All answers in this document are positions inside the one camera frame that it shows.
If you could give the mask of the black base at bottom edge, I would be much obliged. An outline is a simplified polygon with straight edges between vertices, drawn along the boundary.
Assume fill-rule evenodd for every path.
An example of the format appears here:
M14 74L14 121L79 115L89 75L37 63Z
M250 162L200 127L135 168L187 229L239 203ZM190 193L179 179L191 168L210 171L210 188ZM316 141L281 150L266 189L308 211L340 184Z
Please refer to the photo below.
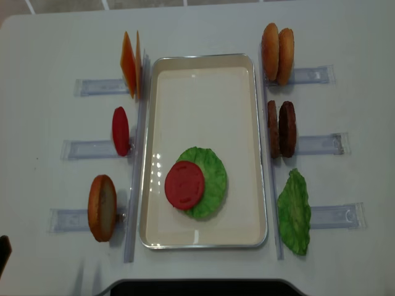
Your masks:
M111 288L111 295L302 295L281 281L261 280L141 280Z

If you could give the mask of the upright red tomato slice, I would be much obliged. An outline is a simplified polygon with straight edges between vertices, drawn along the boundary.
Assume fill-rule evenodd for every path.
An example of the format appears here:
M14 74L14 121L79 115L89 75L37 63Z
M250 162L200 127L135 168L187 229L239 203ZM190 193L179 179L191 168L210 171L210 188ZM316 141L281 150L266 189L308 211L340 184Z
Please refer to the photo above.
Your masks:
M128 118L123 107L114 110L112 137L119 156L126 156L130 150Z

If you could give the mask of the upright green lettuce leaf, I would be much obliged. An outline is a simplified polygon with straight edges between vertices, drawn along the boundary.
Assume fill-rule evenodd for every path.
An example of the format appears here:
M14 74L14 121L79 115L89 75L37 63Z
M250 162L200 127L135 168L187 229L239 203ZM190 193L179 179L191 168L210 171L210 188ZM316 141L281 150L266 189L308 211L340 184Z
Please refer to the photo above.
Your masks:
M277 201L280 236L294 254L305 256L310 242L311 207L307 184L294 168Z

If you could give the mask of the clear holder for tomato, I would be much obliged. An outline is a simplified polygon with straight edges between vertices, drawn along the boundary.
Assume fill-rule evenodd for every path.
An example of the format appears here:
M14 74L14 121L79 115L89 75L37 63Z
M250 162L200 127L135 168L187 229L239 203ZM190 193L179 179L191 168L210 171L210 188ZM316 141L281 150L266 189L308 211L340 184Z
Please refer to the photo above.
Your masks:
M60 158L62 160L87 160L121 158L110 140L69 141L64 140Z

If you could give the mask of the left long clear acrylic rail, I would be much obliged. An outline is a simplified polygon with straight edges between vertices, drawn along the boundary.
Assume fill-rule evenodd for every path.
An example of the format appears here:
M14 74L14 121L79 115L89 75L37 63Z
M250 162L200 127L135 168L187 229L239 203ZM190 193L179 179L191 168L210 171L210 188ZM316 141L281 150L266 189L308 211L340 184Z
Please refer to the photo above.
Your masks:
M146 117L149 108L151 84L151 60L146 50L143 54L142 93L138 105L138 121L133 149L133 170L131 192L128 202L127 228L125 233L124 263L131 263L135 256L136 233L138 224L139 198L142 188L143 163L145 159Z

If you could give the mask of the upright bun half front left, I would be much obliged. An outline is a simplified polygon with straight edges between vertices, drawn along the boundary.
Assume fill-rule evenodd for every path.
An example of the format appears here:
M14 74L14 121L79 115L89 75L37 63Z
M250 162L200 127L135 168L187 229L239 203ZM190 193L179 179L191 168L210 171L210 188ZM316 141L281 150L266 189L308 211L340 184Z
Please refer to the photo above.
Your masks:
M98 242L108 242L113 235L117 216L117 195L107 175L94 178L88 199L88 226Z

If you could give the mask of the left orange cheese slice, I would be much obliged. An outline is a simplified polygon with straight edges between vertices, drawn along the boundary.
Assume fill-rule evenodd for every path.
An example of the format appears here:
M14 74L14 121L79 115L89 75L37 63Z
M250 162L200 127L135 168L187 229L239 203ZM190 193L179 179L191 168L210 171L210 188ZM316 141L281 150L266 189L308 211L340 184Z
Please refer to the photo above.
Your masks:
M122 43L122 53L120 58L120 66L123 72L123 77L128 86L132 98L136 94L136 69L135 56L131 46L130 38L127 32L124 33Z

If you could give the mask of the green lettuce leaf on tray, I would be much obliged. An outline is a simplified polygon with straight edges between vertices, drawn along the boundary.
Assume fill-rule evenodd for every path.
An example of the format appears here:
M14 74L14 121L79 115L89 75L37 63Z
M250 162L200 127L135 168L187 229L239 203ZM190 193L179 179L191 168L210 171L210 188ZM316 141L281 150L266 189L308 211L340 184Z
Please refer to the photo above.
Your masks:
M195 220L211 218L222 206L227 191L227 172L223 162L211 149L191 147L177 159L196 164L202 171L205 189L201 200L184 213Z

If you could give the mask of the long clear acrylic rail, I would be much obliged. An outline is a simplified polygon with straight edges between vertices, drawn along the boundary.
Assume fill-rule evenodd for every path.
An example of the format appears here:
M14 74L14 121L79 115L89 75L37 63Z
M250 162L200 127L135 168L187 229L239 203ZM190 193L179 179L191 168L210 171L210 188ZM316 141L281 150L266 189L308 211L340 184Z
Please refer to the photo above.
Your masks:
M131 192L128 202L127 228L125 233L124 263L131 263L135 256L136 233L138 224L139 198L142 188L143 163L145 159L146 117L149 108L151 84L151 60L146 50L143 54L142 93L138 105L138 121L133 149L133 170Z
M266 76L263 66L262 58L262 42L259 43L258 47L259 53L259 68L260 68L260 88L262 94L262 109L264 113L264 124L265 124L265 142L267 148L267 163L268 163L268 178L270 187L270 199L272 205L272 215L273 215L273 228L275 236L275 246L276 246L276 257L277 260L284 259L283 243L281 241L279 226L278 226L278 210L277 210L277 192L276 192L276 182L275 175L273 172L273 162L271 158L271 145L270 145L270 130L268 127L268 111L267 111L267 85Z

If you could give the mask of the brown meat patty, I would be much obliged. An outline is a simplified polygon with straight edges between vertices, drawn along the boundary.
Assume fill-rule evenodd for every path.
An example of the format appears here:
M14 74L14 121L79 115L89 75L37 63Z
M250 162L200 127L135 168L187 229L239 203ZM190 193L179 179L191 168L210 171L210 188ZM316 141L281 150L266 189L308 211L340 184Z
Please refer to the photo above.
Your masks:
M290 101L284 101L280 108L278 131L280 152L283 157L291 158L296 148L297 130L294 105Z
M277 109L276 109L275 101L271 100L267 102L267 114L268 114L268 130L270 134L271 157L277 158L280 156L280 145L279 145Z

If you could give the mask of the clear holder for lettuce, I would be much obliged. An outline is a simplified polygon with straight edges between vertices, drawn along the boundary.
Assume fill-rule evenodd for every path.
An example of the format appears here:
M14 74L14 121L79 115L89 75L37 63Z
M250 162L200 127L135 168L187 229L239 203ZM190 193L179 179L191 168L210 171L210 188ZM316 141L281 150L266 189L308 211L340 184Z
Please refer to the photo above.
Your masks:
M366 229L364 204L311 207L311 229Z

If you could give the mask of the dark object at left edge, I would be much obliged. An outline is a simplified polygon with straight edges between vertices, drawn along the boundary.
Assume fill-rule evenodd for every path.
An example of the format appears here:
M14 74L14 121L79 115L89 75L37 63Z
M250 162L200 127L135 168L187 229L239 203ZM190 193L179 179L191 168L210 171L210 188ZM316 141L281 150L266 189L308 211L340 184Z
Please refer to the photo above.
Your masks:
M1 274L4 271L4 268L8 262L8 259L12 253L12 247L10 244L9 237L6 235L1 236L0 238L0 271Z

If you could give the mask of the clear holder for bun left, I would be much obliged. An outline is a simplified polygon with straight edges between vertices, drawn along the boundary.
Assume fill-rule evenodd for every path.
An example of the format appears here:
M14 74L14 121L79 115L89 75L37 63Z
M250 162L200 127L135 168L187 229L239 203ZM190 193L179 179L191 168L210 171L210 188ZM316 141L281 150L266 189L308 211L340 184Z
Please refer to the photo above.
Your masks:
M50 209L48 233L90 232L88 211L84 209Z

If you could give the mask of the upright bun half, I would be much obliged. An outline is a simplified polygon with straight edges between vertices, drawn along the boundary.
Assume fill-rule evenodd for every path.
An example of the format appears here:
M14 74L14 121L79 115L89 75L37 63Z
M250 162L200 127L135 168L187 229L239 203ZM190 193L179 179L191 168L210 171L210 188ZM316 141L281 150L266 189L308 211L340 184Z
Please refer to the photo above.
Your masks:
M262 35L262 61L269 81L277 78L279 63L279 37L275 23L269 23Z
M292 29L284 28L279 35L279 63L277 83L284 86L288 83L294 63L294 35Z
M107 175L94 178L88 199L88 226L98 242L108 242L113 235L117 216L117 195Z

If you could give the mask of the right upright bun half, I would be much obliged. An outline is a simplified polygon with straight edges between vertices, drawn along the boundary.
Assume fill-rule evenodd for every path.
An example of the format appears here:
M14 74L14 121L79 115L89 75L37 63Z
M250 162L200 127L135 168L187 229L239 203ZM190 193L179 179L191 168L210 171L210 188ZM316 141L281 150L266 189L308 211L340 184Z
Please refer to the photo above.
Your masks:
M277 83L284 86L288 83L294 63L294 35L292 29L284 28L279 35L279 63Z

